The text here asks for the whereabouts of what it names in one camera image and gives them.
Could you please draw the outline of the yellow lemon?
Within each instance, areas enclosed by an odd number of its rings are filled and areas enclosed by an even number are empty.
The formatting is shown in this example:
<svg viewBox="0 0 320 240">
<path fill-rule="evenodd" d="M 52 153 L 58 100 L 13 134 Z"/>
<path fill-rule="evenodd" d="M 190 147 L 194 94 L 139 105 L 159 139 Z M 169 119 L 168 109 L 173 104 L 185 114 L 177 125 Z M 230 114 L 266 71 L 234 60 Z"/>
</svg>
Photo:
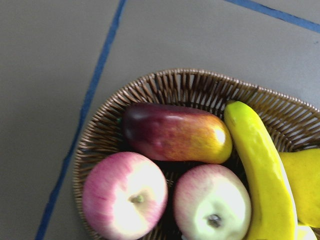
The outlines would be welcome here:
<svg viewBox="0 0 320 240">
<path fill-rule="evenodd" d="M 298 220 L 320 227 L 320 150 L 280 152 L 296 205 Z"/>
</svg>

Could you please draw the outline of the dark purple plum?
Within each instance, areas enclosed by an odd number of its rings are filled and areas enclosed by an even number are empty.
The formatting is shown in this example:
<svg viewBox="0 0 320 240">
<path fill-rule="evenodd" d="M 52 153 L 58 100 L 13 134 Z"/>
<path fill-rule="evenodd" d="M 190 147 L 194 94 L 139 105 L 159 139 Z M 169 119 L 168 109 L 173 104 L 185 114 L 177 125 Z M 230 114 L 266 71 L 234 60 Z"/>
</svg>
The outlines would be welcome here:
<svg viewBox="0 0 320 240">
<path fill-rule="evenodd" d="M 233 149 L 224 122 L 191 107 L 135 103 L 125 110 L 121 126 L 128 144 L 153 160 L 222 164 Z"/>
</svg>

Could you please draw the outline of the brown wicker basket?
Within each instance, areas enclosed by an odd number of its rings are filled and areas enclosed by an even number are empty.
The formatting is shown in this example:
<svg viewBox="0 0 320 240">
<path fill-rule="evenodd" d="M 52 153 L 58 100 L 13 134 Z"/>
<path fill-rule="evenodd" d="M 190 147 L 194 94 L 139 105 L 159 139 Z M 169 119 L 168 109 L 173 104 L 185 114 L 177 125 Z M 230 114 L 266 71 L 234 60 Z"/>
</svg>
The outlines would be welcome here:
<svg viewBox="0 0 320 240">
<path fill-rule="evenodd" d="M 222 118 L 230 100 L 244 102 L 259 114 L 278 151 L 297 152 L 320 146 L 320 111 L 296 97 L 204 69 L 174 68 L 144 75 L 117 90 L 99 107 L 78 143 L 73 167 L 74 199 L 89 238 L 99 240 L 101 235 L 85 219 L 83 186 L 97 163 L 131 149 L 120 125 L 129 105 L 150 102 L 186 106 Z"/>
</svg>

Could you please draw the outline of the yellow banana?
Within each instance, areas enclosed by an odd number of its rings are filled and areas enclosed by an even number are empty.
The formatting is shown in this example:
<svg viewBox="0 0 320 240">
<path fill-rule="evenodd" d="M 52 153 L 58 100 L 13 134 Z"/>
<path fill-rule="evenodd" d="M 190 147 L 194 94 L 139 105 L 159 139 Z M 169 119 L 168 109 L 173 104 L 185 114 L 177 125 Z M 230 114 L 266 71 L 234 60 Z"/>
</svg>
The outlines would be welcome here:
<svg viewBox="0 0 320 240">
<path fill-rule="evenodd" d="M 296 205 L 280 155 L 259 115 L 241 101 L 228 102 L 224 122 L 246 174 L 251 199 L 247 240 L 295 240 Z"/>
</svg>

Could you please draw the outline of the red apple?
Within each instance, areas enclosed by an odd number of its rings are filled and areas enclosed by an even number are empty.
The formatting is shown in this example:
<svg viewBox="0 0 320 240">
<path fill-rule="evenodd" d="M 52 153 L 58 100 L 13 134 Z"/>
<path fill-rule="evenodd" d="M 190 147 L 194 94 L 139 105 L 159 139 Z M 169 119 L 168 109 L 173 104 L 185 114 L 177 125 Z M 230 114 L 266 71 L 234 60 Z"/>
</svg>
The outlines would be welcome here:
<svg viewBox="0 0 320 240">
<path fill-rule="evenodd" d="M 98 163 L 83 187 L 88 224 L 108 240 L 137 240 L 159 222 L 168 201 L 163 172 L 147 157 L 118 152 Z"/>
</svg>

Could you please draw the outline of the pale pear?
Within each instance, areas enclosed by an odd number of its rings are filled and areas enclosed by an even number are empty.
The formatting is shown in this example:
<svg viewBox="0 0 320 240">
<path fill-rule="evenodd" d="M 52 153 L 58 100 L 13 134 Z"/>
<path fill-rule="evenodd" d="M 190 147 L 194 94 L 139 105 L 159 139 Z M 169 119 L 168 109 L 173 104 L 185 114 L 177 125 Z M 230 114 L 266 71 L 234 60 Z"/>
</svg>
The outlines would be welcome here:
<svg viewBox="0 0 320 240">
<path fill-rule="evenodd" d="M 222 165 L 194 167 L 175 185 L 173 214 L 184 240 L 242 240 L 251 213 L 247 189 Z"/>
</svg>

